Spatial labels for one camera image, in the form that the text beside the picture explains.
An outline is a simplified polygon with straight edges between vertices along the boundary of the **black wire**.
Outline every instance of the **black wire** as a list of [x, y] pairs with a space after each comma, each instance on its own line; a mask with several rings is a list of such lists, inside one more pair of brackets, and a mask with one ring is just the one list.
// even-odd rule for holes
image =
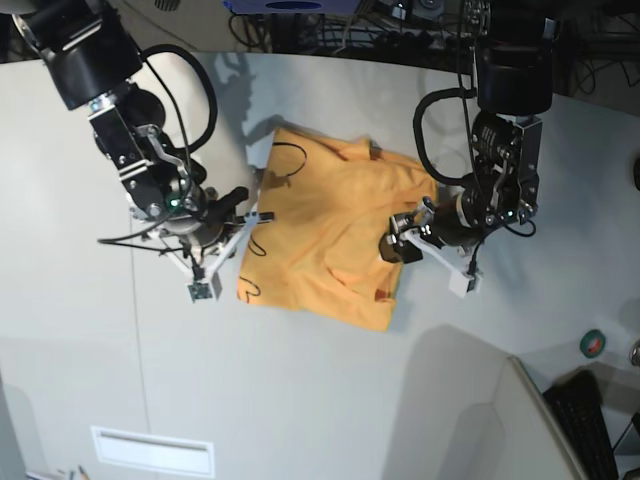
[[624, 18], [622, 15], [616, 15], [616, 17], [622, 20], [627, 25], [629, 25], [631, 28], [633, 28], [637, 33], [640, 33], [640, 28], [636, 27], [633, 23], [631, 23], [629, 20]]
[[[142, 56], [144, 57], [147, 65], [149, 65], [147, 59], [158, 53], [173, 53], [174, 55], [178, 55], [185, 62], [187, 62], [195, 72], [198, 80], [200, 80], [202, 89], [207, 96], [207, 103], [209, 104], [209, 118], [207, 119], [207, 127], [205, 128], [204, 132], [202, 132], [202, 135], [200, 135], [200, 137], [196, 141], [189, 145], [189, 151], [191, 153], [194, 153], [211, 139], [211, 137], [213, 136], [213, 132], [216, 129], [216, 123], [218, 122], [218, 99], [216, 97], [216, 92], [213, 89], [211, 79], [209, 78], [209, 75], [207, 74], [205, 68], [198, 61], [198, 59], [191, 55], [187, 50], [177, 45], [162, 44], [147, 48], [144, 52], [142, 52]], [[185, 157], [187, 156], [185, 148], [177, 148], [176, 150], [177, 152], [183, 154]]]
[[175, 205], [173, 208], [169, 209], [167, 211], [167, 213], [162, 215], [162, 217], [158, 221], [156, 221], [155, 223], [153, 223], [149, 227], [143, 228], [139, 232], [131, 233], [129, 235], [123, 235], [122, 237], [99, 239], [98, 243], [103, 244], [103, 245], [115, 245], [115, 244], [119, 244], [120, 242], [123, 242], [123, 241], [132, 240], [134, 238], [142, 237], [143, 235], [146, 235], [147, 233], [151, 232], [152, 230], [155, 230], [156, 228], [158, 228], [160, 225], [164, 224], [167, 220], [169, 220], [176, 213], [176, 211], [178, 211], [179, 209], [182, 208], [182, 205], [183, 205], [184, 201], [186, 200], [187, 196], [189, 195], [189, 191], [191, 190], [191, 186], [193, 184], [193, 179], [191, 178], [191, 153], [189, 152], [189, 140], [187, 139], [187, 131], [186, 131], [185, 127], [184, 127], [184, 121], [182, 120], [182, 114], [180, 113], [180, 107], [178, 107], [178, 102], [176, 102], [176, 99], [173, 96], [173, 94], [171, 93], [171, 90], [169, 90], [169, 87], [167, 87], [167, 84], [164, 83], [164, 81], [162, 80], [160, 75], [158, 75], [158, 72], [156, 72], [155, 68], [153, 68], [153, 66], [151, 65], [151, 62], [149, 62], [149, 59], [140, 50], [140, 47], [138, 47], [136, 45], [136, 48], [138, 49], [138, 52], [142, 56], [144, 62], [147, 64], [147, 66], [151, 70], [151, 73], [153, 73], [153, 75], [156, 77], [158, 82], [160, 82], [160, 85], [162, 86], [162, 88], [165, 90], [165, 92], [169, 96], [169, 99], [171, 100], [171, 103], [173, 104], [173, 107], [176, 110], [176, 115], [178, 117], [178, 123], [180, 124], [180, 131], [182, 132], [182, 139], [184, 140], [184, 150], [185, 150], [185, 153], [186, 153], [186, 168], [187, 168], [187, 173], [188, 173], [188, 175], [187, 175], [187, 184], [185, 186], [184, 193], [180, 197], [180, 200], [179, 200], [178, 204]]
[[636, 80], [635, 82], [631, 81], [631, 77], [629, 76], [629, 71], [627, 70], [627, 67], [624, 64], [624, 62], [620, 62], [620, 66], [622, 67], [622, 71], [624, 72], [624, 76], [627, 79], [627, 86], [629, 88], [636, 87], [637, 85], [640, 84], [640, 78], [638, 80]]
[[153, 247], [143, 247], [142, 245], [133, 245], [129, 243], [108, 243], [110, 247], [127, 247], [133, 248], [134, 250], [146, 250], [147, 252], [157, 252], [160, 255], [166, 255], [171, 252], [182, 252], [183, 248], [153, 248]]
[[[579, 90], [581, 91], [584, 95], [591, 95], [593, 94], [593, 92], [596, 91], [596, 70], [593, 66], [593, 63], [591, 65], [589, 65], [587, 62], [584, 62], [582, 60], [578, 60], [579, 63], [581, 63], [588, 71], [589, 74], [587, 76], [585, 76], [582, 80], [580, 80], [580, 78], [578, 77], [578, 69], [575, 68], [573, 69], [575, 78], [576, 78], [576, 83], [578, 84], [578, 86], [576, 87], [576, 92]], [[584, 82], [586, 82], [589, 78], [591, 78], [591, 88], [585, 90], [583, 85]]]
[[[600, 65], [599, 67], [596, 68], [590, 68], [586, 63], [583, 63], [585, 66], [587, 66], [587, 69], [589, 70], [589, 73], [583, 77], [581, 80], [578, 78], [577, 72], [575, 72], [576, 75], [576, 81], [578, 83], [578, 86], [576, 87], [576, 89], [573, 91], [573, 93], [571, 94], [572, 97], [574, 97], [576, 95], [576, 93], [578, 93], [578, 91], [581, 91], [582, 93], [584, 93], [585, 95], [591, 95], [593, 93], [593, 91], [595, 91], [595, 82], [596, 82], [596, 73], [601, 72], [602, 70], [612, 67], [613, 65], [617, 65], [618, 61], [611, 61], [608, 63], [605, 63], [604, 65]], [[584, 90], [582, 88], [582, 85], [584, 85], [584, 82], [586, 82], [589, 78], [592, 79], [593, 81], [593, 91], [591, 90]]]
[[274, 147], [294, 147], [300, 150], [304, 155], [304, 161], [302, 162], [302, 165], [296, 168], [293, 172], [290, 172], [284, 175], [285, 177], [293, 177], [294, 175], [298, 174], [300, 170], [302, 170], [307, 165], [307, 160], [309, 158], [307, 156], [307, 151], [304, 148], [302, 148], [300, 145], [296, 145], [295, 143], [290, 143], [290, 142], [274, 142], [273, 146]]
[[[528, 224], [531, 224], [531, 232], [519, 232], [518, 230], [515, 230], [514, 228], [510, 227], [509, 225], [504, 225], [504, 228], [508, 231], [513, 233], [514, 235], [521, 237], [521, 238], [531, 238], [534, 237], [536, 235], [536, 233], [538, 233], [538, 227], [536, 226], [535, 222], [533, 220], [527, 220]], [[482, 245], [484, 245], [484, 242], [487, 240], [487, 238], [489, 238], [489, 235], [491, 235], [494, 232], [497, 232], [498, 230], [500, 230], [499, 228], [495, 229], [495, 230], [490, 230], [488, 232], [485, 232], [482, 236], [482, 239], [478, 242], [478, 244], [476, 245], [476, 247], [473, 249], [473, 255], [471, 256], [471, 262], [469, 263], [469, 269], [467, 270], [467, 274], [469, 275], [475, 275], [478, 272], [478, 252], [480, 251], [480, 247], [482, 247]]]
[[513, 227], [509, 226], [509, 225], [505, 225], [504, 228], [513, 233], [514, 235], [521, 237], [521, 238], [531, 238], [534, 237], [536, 235], [536, 233], [538, 233], [538, 227], [537, 225], [534, 223], [533, 220], [527, 220], [528, 224], [531, 225], [531, 231], [530, 232], [520, 232], [516, 229], [514, 229]]
[[[234, 20], [236, 18], [242, 19], [242, 22], [244, 23], [245, 32], [246, 32], [246, 35], [247, 35], [247, 39], [246, 40], [243, 40], [242, 38], [240, 38], [240, 35], [238, 35], [238, 33], [236, 32], [235, 28], [233, 27], [233, 23], [234, 23]], [[251, 35], [249, 34], [245, 15], [238, 15], [236, 13], [231, 14], [231, 16], [229, 17], [229, 21], [227, 22], [227, 26], [229, 27], [229, 32], [231, 32], [231, 35], [233, 35], [233, 38], [235, 38], [236, 41], [238, 43], [240, 43], [241, 45], [244, 45], [245, 47], [247, 47], [249, 49], [250, 48], [258, 48], [258, 47], [260, 47], [260, 40], [258, 39], [256, 41], [254, 41], [253, 38], [251, 37]]]
[[464, 83], [462, 81], [462, 18], [464, 16], [464, 7], [465, 2], [460, 2], [460, 8], [458, 10], [458, 45], [456, 49], [456, 73], [458, 75], [458, 87], [460, 88], [461, 98], [462, 98], [462, 108], [464, 110], [464, 126], [467, 131], [467, 146], [469, 147], [469, 160], [471, 161], [471, 169], [473, 171], [473, 178], [476, 181], [476, 186], [478, 187], [478, 193], [482, 200], [482, 208], [486, 209], [488, 206], [487, 199], [482, 191], [482, 185], [480, 184], [480, 179], [478, 178], [478, 171], [476, 168], [475, 156], [473, 155], [473, 147], [472, 144], [472, 135], [471, 135], [471, 120], [469, 119], [469, 106], [467, 105], [467, 97], [464, 95]]

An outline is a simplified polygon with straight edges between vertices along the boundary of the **orange cloth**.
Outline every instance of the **orange cloth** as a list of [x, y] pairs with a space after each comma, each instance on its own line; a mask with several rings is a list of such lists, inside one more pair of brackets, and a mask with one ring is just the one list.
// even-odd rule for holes
[[368, 140], [279, 130], [258, 201], [276, 220], [253, 230], [238, 297], [385, 331], [402, 266], [383, 261], [378, 243], [391, 215], [436, 193], [419, 163]]

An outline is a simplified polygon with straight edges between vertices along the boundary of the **screw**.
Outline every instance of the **screw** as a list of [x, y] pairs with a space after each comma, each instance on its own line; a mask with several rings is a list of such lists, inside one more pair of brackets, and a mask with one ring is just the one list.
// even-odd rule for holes
[[162, 214], [162, 208], [157, 203], [149, 205], [149, 215], [152, 217], [159, 217]]

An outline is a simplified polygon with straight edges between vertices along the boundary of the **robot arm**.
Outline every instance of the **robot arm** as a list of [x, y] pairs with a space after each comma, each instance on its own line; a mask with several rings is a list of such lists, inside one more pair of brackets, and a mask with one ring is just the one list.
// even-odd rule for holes
[[[380, 242], [389, 262], [411, 263], [428, 253], [453, 271], [452, 289], [461, 297], [477, 288], [478, 248], [489, 235], [531, 222], [538, 210], [538, 156], [542, 121], [535, 115], [551, 107], [552, 44], [556, 22], [543, 10], [517, 2], [467, 1], [460, 15], [473, 29], [472, 58], [477, 88], [433, 92], [418, 105], [414, 133], [425, 170], [439, 183], [460, 187], [451, 200], [434, 206], [424, 199], [414, 212], [395, 215]], [[429, 160], [422, 118], [435, 102], [475, 98], [481, 112], [468, 125], [473, 173], [451, 178]], [[473, 252], [466, 267], [456, 267], [441, 249]]]
[[[13, 7], [17, 2], [12, 0]], [[14, 15], [16, 27], [45, 62], [69, 110], [88, 105], [89, 122], [100, 151], [113, 162], [127, 192], [132, 216], [141, 231], [102, 244], [155, 250], [191, 261], [189, 292], [192, 299], [214, 295], [213, 276], [251, 223], [267, 222], [272, 215], [238, 217], [236, 207], [248, 199], [244, 187], [218, 198], [213, 188], [203, 188], [207, 172], [191, 157], [213, 134], [217, 104], [204, 68], [182, 48], [164, 45], [139, 51], [123, 29], [116, 11], [104, 0], [56, 0], [46, 4], [22, 2], [27, 15]], [[163, 131], [165, 109], [151, 92], [140, 89], [130, 77], [146, 59], [169, 52], [181, 56], [198, 75], [209, 101], [209, 122], [199, 139], [188, 144], [175, 100], [167, 90], [184, 139], [176, 147]], [[157, 72], [152, 73], [164, 85]], [[176, 237], [181, 248], [154, 249], [123, 243], [134, 238], [164, 242]], [[218, 258], [214, 267], [204, 265], [206, 255]]]

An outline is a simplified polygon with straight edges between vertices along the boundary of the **white bracket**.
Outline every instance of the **white bracket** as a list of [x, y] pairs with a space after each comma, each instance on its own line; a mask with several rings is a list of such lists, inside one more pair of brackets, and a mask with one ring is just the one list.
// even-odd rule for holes
[[457, 297], [464, 299], [468, 293], [480, 291], [482, 272], [478, 270], [475, 275], [466, 273], [469, 266], [459, 255], [455, 254], [455, 257], [453, 257], [453, 255], [445, 255], [445, 251], [439, 250], [430, 243], [425, 242], [416, 230], [409, 230], [400, 234], [400, 239], [410, 242], [421, 252], [432, 256], [451, 272], [449, 290]]

